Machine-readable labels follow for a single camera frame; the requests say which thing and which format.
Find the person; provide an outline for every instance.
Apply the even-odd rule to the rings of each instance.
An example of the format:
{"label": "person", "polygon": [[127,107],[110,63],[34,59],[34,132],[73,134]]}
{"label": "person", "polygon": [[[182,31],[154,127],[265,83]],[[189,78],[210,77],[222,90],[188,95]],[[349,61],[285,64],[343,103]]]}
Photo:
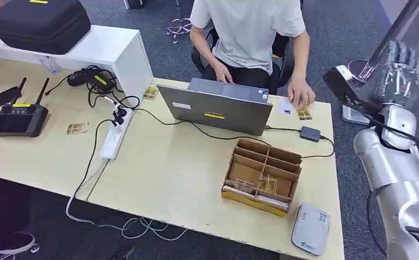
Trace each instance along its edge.
{"label": "person", "polygon": [[[202,78],[268,88],[278,33],[294,43],[289,99],[296,108],[313,102],[315,93],[305,80],[310,37],[300,6],[300,0],[195,0],[190,40],[209,64]],[[212,52],[203,35],[210,20],[220,37]]]}
{"label": "person", "polygon": [[19,233],[29,220],[29,187],[0,179],[0,255],[15,255],[34,245],[34,236]]}

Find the foot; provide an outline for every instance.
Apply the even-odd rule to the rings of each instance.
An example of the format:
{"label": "foot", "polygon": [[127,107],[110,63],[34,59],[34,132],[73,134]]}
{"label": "foot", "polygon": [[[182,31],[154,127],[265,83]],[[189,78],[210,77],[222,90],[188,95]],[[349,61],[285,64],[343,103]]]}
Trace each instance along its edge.
{"label": "foot", "polygon": [[30,234],[15,233],[0,237],[0,255],[15,255],[29,250],[35,243]]}

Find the cardboard organizer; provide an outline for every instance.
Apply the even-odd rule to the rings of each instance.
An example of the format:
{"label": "cardboard organizer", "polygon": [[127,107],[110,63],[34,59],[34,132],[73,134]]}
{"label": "cardboard organizer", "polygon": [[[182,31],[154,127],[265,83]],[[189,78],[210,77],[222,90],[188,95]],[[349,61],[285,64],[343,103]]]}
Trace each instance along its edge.
{"label": "cardboard organizer", "polygon": [[222,197],[284,217],[294,198],[302,157],[246,139],[230,158]]}

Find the hand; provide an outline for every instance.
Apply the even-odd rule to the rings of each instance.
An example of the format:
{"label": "hand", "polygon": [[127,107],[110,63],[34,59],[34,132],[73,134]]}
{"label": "hand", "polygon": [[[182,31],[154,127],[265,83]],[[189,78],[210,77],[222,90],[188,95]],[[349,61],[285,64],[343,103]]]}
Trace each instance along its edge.
{"label": "hand", "polygon": [[287,86],[287,95],[292,105],[297,108],[304,108],[314,101],[316,94],[308,85],[305,79],[292,78]]}
{"label": "hand", "polygon": [[217,81],[233,83],[233,79],[231,78],[230,72],[222,62],[217,61],[217,63],[212,68],[216,72]]}

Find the power strip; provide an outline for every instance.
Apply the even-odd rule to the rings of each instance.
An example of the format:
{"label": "power strip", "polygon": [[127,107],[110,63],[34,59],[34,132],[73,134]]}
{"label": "power strip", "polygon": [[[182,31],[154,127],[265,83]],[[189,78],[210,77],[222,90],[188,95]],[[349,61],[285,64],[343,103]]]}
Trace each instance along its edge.
{"label": "power strip", "polygon": [[101,158],[113,161],[117,157],[118,150],[120,150],[126,130],[128,129],[135,113],[130,109],[126,109],[126,112],[127,114],[123,117],[125,120],[123,124],[117,126],[110,124],[109,132],[101,149]]}

